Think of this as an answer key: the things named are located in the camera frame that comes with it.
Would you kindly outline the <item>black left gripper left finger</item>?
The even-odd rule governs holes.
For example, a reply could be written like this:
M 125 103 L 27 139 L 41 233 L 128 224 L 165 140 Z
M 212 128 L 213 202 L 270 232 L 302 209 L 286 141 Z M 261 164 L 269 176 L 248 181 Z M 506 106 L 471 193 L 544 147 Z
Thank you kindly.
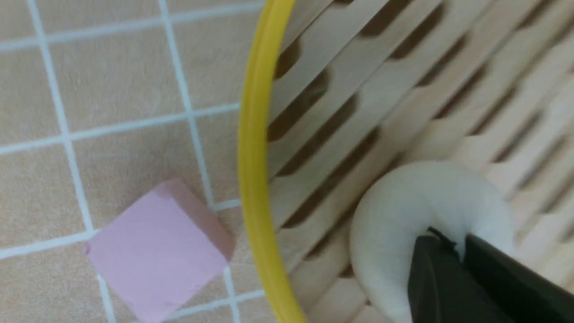
M 513 323 L 460 262 L 454 241 L 436 228 L 416 238 L 408 279 L 414 323 Z

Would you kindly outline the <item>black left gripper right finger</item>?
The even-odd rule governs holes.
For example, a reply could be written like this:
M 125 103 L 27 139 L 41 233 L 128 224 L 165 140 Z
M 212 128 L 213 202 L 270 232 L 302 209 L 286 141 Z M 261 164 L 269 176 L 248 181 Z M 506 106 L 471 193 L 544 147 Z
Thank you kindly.
M 465 267 L 515 323 L 572 323 L 573 295 L 475 235 L 465 240 Z

